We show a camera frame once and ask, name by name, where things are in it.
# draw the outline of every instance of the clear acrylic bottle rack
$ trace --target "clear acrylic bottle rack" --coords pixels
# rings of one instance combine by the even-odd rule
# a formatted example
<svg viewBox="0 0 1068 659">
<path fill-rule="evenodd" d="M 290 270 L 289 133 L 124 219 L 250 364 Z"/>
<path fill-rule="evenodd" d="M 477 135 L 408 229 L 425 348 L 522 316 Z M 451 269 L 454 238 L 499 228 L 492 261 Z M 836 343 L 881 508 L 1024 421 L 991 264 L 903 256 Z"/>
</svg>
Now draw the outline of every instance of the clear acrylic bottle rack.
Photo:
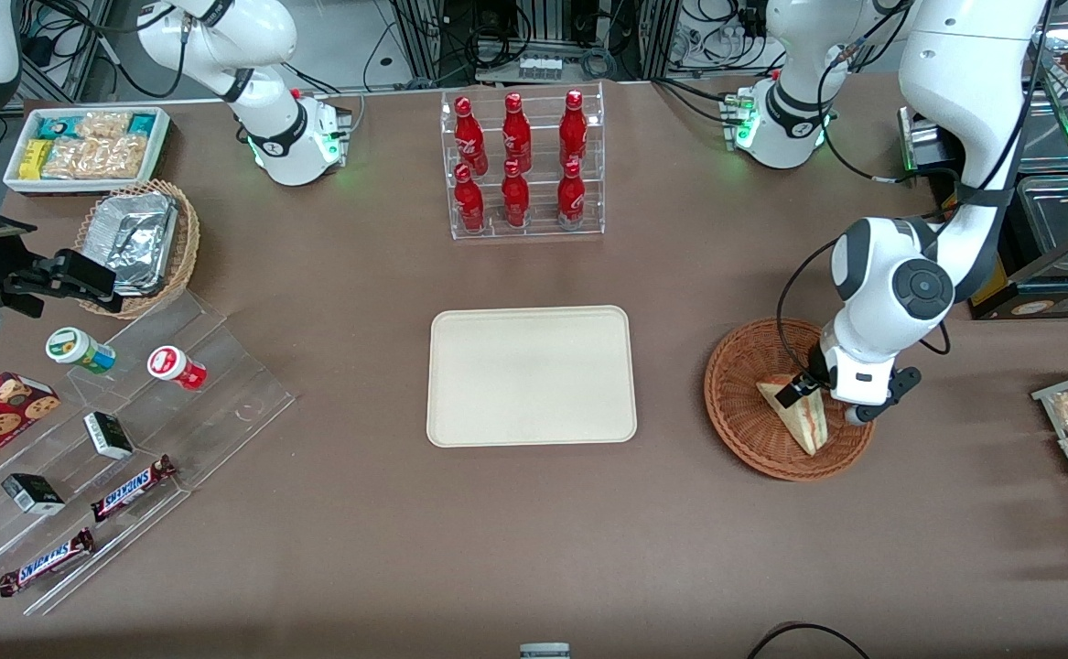
<svg viewBox="0 0 1068 659">
<path fill-rule="evenodd" d="M 583 93 L 583 113 L 586 115 L 586 157 L 583 159 L 581 179 L 586 185 L 583 221 L 579 229 L 566 231 L 559 225 L 559 182 L 562 163 L 559 159 L 559 124 L 566 111 L 566 92 L 578 89 Z M 504 200 L 501 183 L 505 179 L 505 147 L 501 126 L 505 121 L 505 93 L 521 94 L 522 109 L 530 121 L 534 142 L 534 167 L 525 172 L 530 187 L 530 221 L 524 229 L 513 229 L 504 218 Z M 476 184 L 484 195 L 484 231 L 470 234 L 457 213 L 457 199 L 453 190 L 457 179 L 453 168 L 459 162 L 457 151 L 457 113 L 453 100 L 466 96 L 472 101 L 472 113 L 484 130 L 484 153 L 488 156 L 486 175 Z M 563 238 L 602 234 L 606 230 L 604 199 L 604 110 L 601 83 L 576 87 L 516 87 L 496 89 L 476 87 L 441 95 L 440 137 L 444 157 L 444 185 L 449 189 L 449 217 L 454 239 L 487 238 Z"/>
<path fill-rule="evenodd" d="M 183 503 L 294 402 L 281 382 L 240 346 L 224 317 L 191 293 L 150 311 L 115 334 L 114 367 L 94 375 L 74 367 L 54 385 L 60 408 L 0 451 L 0 579 L 27 566 L 90 527 L 97 551 L 70 560 L 10 598 L 11 608 L 48 613 L 106 567 L 129 544 Z M 147 373 L 154 348 L 174 345 L 203 363 L 208 379 L 188 392 Z M 111 459 L 95 453 L 82 419 L 112 413 L 135 453 Z M 94 524 L 90 504 L 101 500 L 161 455 L 177 475 L 162 481 L 110 520 Z M 12 472 L 45 476 L 66 502 L 54 516 L 20 512 L 1 482 Z"/>
</svg>

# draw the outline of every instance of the white container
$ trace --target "white container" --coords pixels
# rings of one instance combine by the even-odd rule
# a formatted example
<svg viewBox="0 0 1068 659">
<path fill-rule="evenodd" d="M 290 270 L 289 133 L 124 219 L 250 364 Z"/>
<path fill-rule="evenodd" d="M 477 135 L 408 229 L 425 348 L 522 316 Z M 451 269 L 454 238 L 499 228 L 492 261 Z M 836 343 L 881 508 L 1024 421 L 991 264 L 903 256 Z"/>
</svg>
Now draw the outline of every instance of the white container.
<svg viewBox="0 0 1068 659">
<path fill-rule="evenodd" d="M 94 374 L 114 367 L 115 351 L 111 346 L 95 342 L 77 327 L 62 327 L 45 341 L 45 355 L 58 363 L 74 363 Z"/>
<path fill-rule="evenodd" d="M 635 425 L 630 331 L 616 305 L 446 311 L 431 321 L 437 446 L 625 442 Z"/>
<path fill-rule="evenodd" d="M 61 178 L 19 178 L 18 168 L 25 154 L 25 145 L 30 139 L 36 138 L 36 131 L 42 124 L 47 121 L 60 117 L 72 117 L 85 112 L 131 112 L 137 115 L 156 115 L 156 123 L 152 126 L 152 132 L 147 137 L 147 151 L 144 151 L 144 161 L 139 168 L 139 174 L 135 178 L 92 178 L 92 179 L 61 179 Z M 68 108 L 48 108 L 33 110 L 25 117 L 22 132 L 17 138 L 17 146 L 10 158 L 10 166 L 5 167 L 3 183 L 10 190 L 22 192 L 25 195 L 58 195 L 58 193 L 69 193 L 70 195 L 81 195 L 87 192 L 106 192 L 126 188 L 136 183 L 147 183 L 156 172 L 160 153 L 163 150 L 163 140 L 169 129 L 170 117 L 167 112 L 157 106 L 87 106 Z"/>
</svg>

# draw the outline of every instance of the woven basket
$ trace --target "woven basket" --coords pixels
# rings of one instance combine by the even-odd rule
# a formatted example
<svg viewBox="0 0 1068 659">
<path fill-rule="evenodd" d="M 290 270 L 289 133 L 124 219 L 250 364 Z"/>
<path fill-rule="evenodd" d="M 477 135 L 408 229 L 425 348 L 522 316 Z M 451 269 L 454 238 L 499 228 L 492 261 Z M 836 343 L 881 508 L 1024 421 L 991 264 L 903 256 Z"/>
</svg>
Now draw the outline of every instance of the woven basket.
<svg viewBox="0 0 1068 659">
<path fill-rule="evenodd" d="M 807 355 L 821 331 L 804 320 L 782 318 L 795 355 Z M 873 423 L 850 425 L 847 406 L 822 392 L 829 438 L 806 455 L 757 391 L 757 380 L 797 373 L 782 349 L 775 318 L 738 327 L 722 339 L 705 371 L 705 406 L 717 434 L 752 468 L 786 481 L 817 481 L 850 467 L 871 441 Z"/>
<path fill-rule="evenodd" d="M 108 197 L 141 195 L 143 192 L 163 192 L 173 197 L 179 203 L 179 216 L 176 221 L 175 236 L 171 238 L 171 254 L 167 271 L 163 274 L 163 288 L 154 296 L 145 298 L 124 298 L 123 311 L 111 313 L 97 304 L 80 301 L 81 308 L 99 316 L 121 317 L 124 320 L 135 320 L 158 305 L 170 304 L 171 300 L 179 297 L 179 293 L 185 292 L 188 280 L 191 279 L 191 271 L 195 268 L 195 249 L 200 247 L 200 220 L 195 218 L 195 208 L 188 203 L 188 197 L 184 195 L 175 185 L 166 181 L 148 181 L 131 185 L 123 190 L 112 191 Z M 81 251 L 82 244 L 87 241 L 87 231 L 91 226 L 91 218 L 94 217 L 94 208 L 87 214 L 87 221 L 82 221 L 81 229 L 78 230 L 78 239 L 74 241 L 74 250 Z"/>
</svg>

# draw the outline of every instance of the brown table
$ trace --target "brown table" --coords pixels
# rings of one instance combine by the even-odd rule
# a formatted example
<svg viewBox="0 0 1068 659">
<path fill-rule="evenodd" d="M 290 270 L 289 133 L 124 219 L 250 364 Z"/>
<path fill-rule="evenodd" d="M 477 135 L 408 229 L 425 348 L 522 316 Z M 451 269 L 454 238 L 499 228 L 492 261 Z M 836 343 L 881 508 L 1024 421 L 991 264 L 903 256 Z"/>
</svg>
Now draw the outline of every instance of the brown table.
<svg viewBox="0 0 1068 659">
<path fill-rule="evenodd" d="M 735 84 L 723 83 L 723 89 Z M 350 164 L 281 188 L 226 107 L 170 106 L 167 176 L 203 222 L 193 289 L 299 397 L 54 613 L 0 600 L 0 656 L 743 656 L 771 626 L 837 627 L 869 655 L 1068 656 L 1068 466 L 1027 393 L 1068 376 L 1068 321 L 951 323 L 948 358 L 826 483 L 780 483 L 713 434 L 701 375 L 734 326 L 863 214 L 927 192 L 863 183 L 826 151 L 797 171 L 726 154 L 717 125 L 648 84 L 608 84 L 608 234 L 459 246 L 446 229 L 438 93 L 374 96 Z M 894 78 L 855 76 L 832 125 L 861 166 L 897 161 Z M 10 195 L 73 240 L 89 199 Z M 639 434 L 613 445 L 439 450 L 425 438 L 428 327 L 450 309 L 618 304 Z M 827 262 L 791 316 L 838 308 Z M 51 301 L 6 314 L 0 371 L 61 378 Z M 763 656 L 851 656 L 789 634 Z"/>
</svg>

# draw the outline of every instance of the red soda bottle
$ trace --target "red soda bottle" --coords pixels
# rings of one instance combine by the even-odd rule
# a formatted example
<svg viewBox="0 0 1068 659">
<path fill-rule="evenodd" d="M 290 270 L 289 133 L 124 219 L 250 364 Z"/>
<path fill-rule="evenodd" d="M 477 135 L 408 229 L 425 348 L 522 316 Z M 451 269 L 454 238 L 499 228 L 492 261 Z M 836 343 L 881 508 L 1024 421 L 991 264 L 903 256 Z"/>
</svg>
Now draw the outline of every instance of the red soda bottle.
<svg viewBox="0 0 1068 659">
<path fill-rule="evenodd" d="M 522 174 L 534 167 L 534 143 L 530 138 L 530 120 L 521 111 L 521 94 L 505 95 L 505 124 L 501 126 L 505 139 L 505 158 L 516 159 Z"/>
<path fill-rule="evenodd" d="M 453 195 L 457 198 L 457 211 L 461 216 L 464 231 L 480 234 L 484 231 L 484 199 L 481 189 L 472 181 L 472 172 L 467 163 L 457 163 L 453 174 L 457 176 L 457 187 L 453 189 Z"/>
<path fill-rule="evenodd" d="M 566 231 L 575 231 L 583 224 L 583 195 L 586 185 L 579 178 L 581 166 L 578 158 L 570 158 L 563 168 L 566 176 L 559 183 L 559 224 Z"/>
<path fill-rule="evenodd" d="M 559 125 L 560 160 L 562 167 L 578 158 L 586 157 L 586 117 L 583 115 L 583 93 L 571 89 L 566 93 L 566 113 Z"/>
<path fill-rule="evenodd" d="M 453 108 L 457 110 L 457 151 L 461 162 L 472 168 L 473 176 L 484 176 L 484 172 L 489 171 L 489 159 L 484 155 L 484 132 L 472 116 L 472 104 L 458 96 Z"/>
<path fill-rule="evenodd" d="M 505 221 L 513 229 L 525 227 L 530 216 L 530 187 L 521 175 L 521 166 L 516 158 L 505 161 L 505 181 L 501 184 L 501 193 L 505 197 Z"/>
</svg>

